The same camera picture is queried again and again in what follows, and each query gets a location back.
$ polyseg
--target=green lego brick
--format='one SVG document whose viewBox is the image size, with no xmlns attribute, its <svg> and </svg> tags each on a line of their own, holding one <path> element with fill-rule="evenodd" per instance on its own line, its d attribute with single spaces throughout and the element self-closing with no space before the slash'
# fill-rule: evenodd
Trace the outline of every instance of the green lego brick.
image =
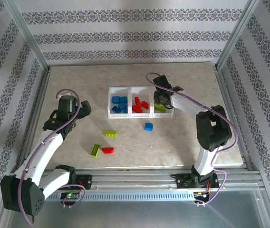
<svg viewBox="0 0 270 228">
<path fill-rule="evenodd" d="M 156 104 L 155 105 L 155 110 L 164 113 L 166 108 L 162 104 Z"/>
<path fill-rule="evenodd" d="M 99 149 L 100 149 L 100 145 L 94 144 L 91 155 L 94 157 L 97 157 L 97 155 L 99 153 Z"/>
<path fill-rule="evenodd" d="M 116 131 L 105 131 L 105 137 L 116 137 Z"/>
</svg>

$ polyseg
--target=robotic arm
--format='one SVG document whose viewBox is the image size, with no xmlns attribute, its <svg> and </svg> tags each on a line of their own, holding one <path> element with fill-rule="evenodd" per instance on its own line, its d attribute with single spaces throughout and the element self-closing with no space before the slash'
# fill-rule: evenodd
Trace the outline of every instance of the robotic arm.
<svg viewBox="0 0 270 228">
<path fill-rule="evenodd" d="M 62 96 L 59 99 L 58 109 L 53 111 L 50 118 L 44 123 L 44 131 L 41 134 L 39 142 L 30 153 L 29 158 L 32 157 L 34 151 L 48 135 L 72 118 L 76 113 L 76 103 L 77 99 L 70 95 Z M 75 168 L 66 165 L 59 165 L 50 175 L 44 178 L 41 177 L 56 149 L 63 143 L 73 127 L 76 126 L 76 120 L 90 115 L 91 107 L 89 102 L 83 101 L 81 105 L 82 107 L 76 118 L 45 142 L 26 172 L 22 183 L 21 197 L 25 213 L 28 215 L 37 215 L 41 211 L 45 199 L 61 186 L 65 184 L 75 184 Z M 29 159 L 25 160 L 17 171 L 11 173 L 9 176 L 4 176 L 0 183 L 3 204 L 6 209 L 20 212 L 17 190 L 20 178 L 28 162 Z"/>
<path fill-rule="evenodd" d="M 191 177 L 187 181 L 194 187 L 202 187 L 214 177 L 212 160 L 215 153 L 226 145 L 232 136 L 229 124 L 211 111 L 185 99 L 182 95 L 187 94 L 182 91 L 183 89 L 179 86 L 171 87 L 165 75 L 153 79 L 153 82 L 158 86 L 179 92 L 179 94 L 174 94 L 156 87 L 154 103 L 164 105 L 167 109 L 178 108 L 196 119 L 197 139 L 201 149 L 197 161 L 192 166 Z M 222 106 L 217 105 L 212 109 L 226 117 Z"/>
</svg>

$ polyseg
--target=beige work surface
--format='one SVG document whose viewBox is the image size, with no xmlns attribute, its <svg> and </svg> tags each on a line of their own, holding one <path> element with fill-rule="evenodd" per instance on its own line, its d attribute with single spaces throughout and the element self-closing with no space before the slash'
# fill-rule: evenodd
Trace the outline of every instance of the beige work surface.
<svg viewBox="0 0 270 228">
<path fill-rule="evenodd" d="M 148 72 L 165 74 L 172 86 L 182 87 L 206 105 L 224 106 L 211 63 L 52 67 L 33 145 L 40 137 L 44 122 L 58 108 L 55 99 L 58 90 L 75 90 L 81 101 L 89 101 L 92 113 L 76 122 L 47 168 L 53 169 L 58 164 L 75 168 L 193 165 L 200 150 L 195 120 L 182 111 L 175 109 L 173 118 L 108 119 L 108 88 L 150 86 L 145 79 Z M 146 122 L 153 123 L 152 132 L 144 130 Z M 117 131 L 117 137 L 105 137 L 105 130 Z M 115 152 L 100 151 L 97 158 L 92 157 L 90 152 L 95 143 L 114 147 Z M 223 152 L 216 164 L 243 164 L 239 149 Z"/>
</svg>

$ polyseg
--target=striped wallpaper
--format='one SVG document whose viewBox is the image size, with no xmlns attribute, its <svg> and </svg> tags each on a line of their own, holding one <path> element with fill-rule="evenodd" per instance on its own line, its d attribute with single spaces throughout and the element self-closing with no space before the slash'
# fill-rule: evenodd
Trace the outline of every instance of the striped wallpaper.
<svg viewBox="0 0 270 228">
<path fill-rule="evenodd" d="M 262 0 L 222 74 L 251 162 L 270 198 L 270 0 Z"/>
<path fill-rule="evenodd" d="M 50 65 L 216 62 L 247 0 L 17 0 Z"/>
<path fill-rule="evenodd" d="M 33 52 L 0 1 L 0 180 L 13 169 L 24 144 L 41 76 Z"/>
</svg>

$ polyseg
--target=white storage bin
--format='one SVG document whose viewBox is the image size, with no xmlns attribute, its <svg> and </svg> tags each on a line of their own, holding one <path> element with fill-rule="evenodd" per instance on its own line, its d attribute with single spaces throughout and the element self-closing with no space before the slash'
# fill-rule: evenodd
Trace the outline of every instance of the white storage bin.
<svg viewBox="0 0 270 228">
<path fill-rule="evenodd" d="M 127 113 L 114 113 L 112 108 L 118 104 L 112 103 L 113 96 L 126 96 L 127 97 Z M 108 90 L 108 102 L 107 102 L 107 113 L 109 119 L 129 119 L 131 113 L 131 92 L 130 87 L 109 87 Z"/>
<path fill-rule="evenodd" d="M 135 97 L 139 97 L 140 102 L 146 101 L 149 104 L 149 108 L 141 108 L 142 113 L 136 113 L 132 110 L 132 106 L 135 105 Z M 152 90 L 150 86 L 136 86 L 131 87 L 131 118 L 152 118 L 152 107 L 153 102 Z"/>
<path fill-rule="evenodd" d="M 173 109 L 166 109 L 165 113 L 159 112 L 154 109 L 154 91 L 156 88 L 154 86 L 151 87 L 152 91 L 152 102 L 151 102 L 151 110 L 152 110 L 152 118 L 166 118 L 166 117 L 173 117 L 174 115 L 174 108 Z"/>
</svg>

